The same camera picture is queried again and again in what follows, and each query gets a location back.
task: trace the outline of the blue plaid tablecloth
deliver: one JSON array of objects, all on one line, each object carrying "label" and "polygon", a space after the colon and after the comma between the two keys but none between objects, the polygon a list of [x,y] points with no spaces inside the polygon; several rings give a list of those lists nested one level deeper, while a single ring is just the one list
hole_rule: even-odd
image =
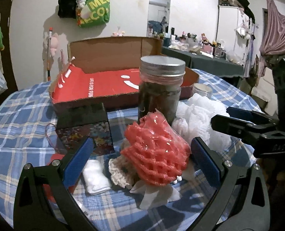
[{"label": "blue plaid tablecloth", "polygon": [[[227,106],[260,111],[250,96],[214,75],[195,71],[200,74],[200,83],[213,88],[213,99]],[[57,122],[48,86],[46,82],[15,92],[0,106],[0,213],[11,225],[15,192],[24,164],[44,166],[54,154],[45,137],[45,127]],[[110,158],[117,156],[126,126],[137,120],[137,108],[109,112],[108,118],[116,153],[97,158],[105,166]],[[48,127],[48,134],[56,143],[54,127]],[[231,147],[221,155],[236,165],[250,166],[255,160],[252,152],[252,147],[232,138]],[[182,194],[179,201],[147,211],[137,208],[142,200],[141,195],[131,194],[117,186],[108,192],[90,196],[80,180],[74,198],[90,211],[90,219],[99,230],[186,230],[208,202],[214,189],[199,171],[196,172],[195,181],[181,181],[174,187]]]}]

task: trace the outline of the pink curtain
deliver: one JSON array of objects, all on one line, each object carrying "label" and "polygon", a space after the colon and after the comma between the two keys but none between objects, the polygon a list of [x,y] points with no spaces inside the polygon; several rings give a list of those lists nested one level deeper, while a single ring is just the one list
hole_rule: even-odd
[{"label": "pink curtain", "polygon": [[278,12],[274,0],[267,0],[268,24],[260,52],[259,77],[264,76],[267,55],[285,55],[285,16]]}]

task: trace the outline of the red cardboard box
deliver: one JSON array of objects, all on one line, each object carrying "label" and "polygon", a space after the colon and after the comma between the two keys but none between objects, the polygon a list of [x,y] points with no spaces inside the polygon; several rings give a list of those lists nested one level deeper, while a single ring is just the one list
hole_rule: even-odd
[{"label": "red cardboard box", "polygon": [[[106,110],[138,105],[141,56],[160,55],[161,41],[142,37],[96,38],[70,43],[73,65],[60,72],[49,91],[56,113],[103,102]],[[186,68],[181,99],[191,97],[199,75]]]}]

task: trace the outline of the blue gripper pad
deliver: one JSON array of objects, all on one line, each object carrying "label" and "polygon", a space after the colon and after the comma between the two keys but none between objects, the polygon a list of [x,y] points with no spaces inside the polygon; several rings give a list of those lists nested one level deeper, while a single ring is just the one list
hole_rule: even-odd
[{"label": "blue gripper pad", "polygon": [[77,152],[74,154],[72,159],[63,172],[63,184],[66,188],[75,185],[79,175],[81,174],[84,166],[86,165],[90,155],[94,149],[93,139],[88,137]]},{"label": "blue gripper pad", "polygon": [[210,157],[210,155],[205,150],[206,148],[208,148],[208,146],[206,146],[206,144],[204,143],[204,141],[202,141],[200,137],[196,137],[192,140],[190,148],[192,151],[193,161],[197,163],[198,167],[202,170],[210,186],[218,189],[221,184],[220,179],[223,175],[221,174],[220,169],[218,168],[212,157]]},{"label": "blue gripper pad", "polygon": [[227,113],[230,115],[230,117],[233,118],[241,119],[247,122],[253,121],[253,115],[251,114],[250,111],[242,110],[239,108],[228,107]]}]

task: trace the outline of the black backpack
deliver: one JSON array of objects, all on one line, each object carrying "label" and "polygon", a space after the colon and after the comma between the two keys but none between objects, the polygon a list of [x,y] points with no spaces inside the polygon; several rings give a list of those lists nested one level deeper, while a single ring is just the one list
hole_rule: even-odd
[{"label": "black backpack", "polygon": [[76,18],[76,0],[58,0],[58,16],[60,18]]}]

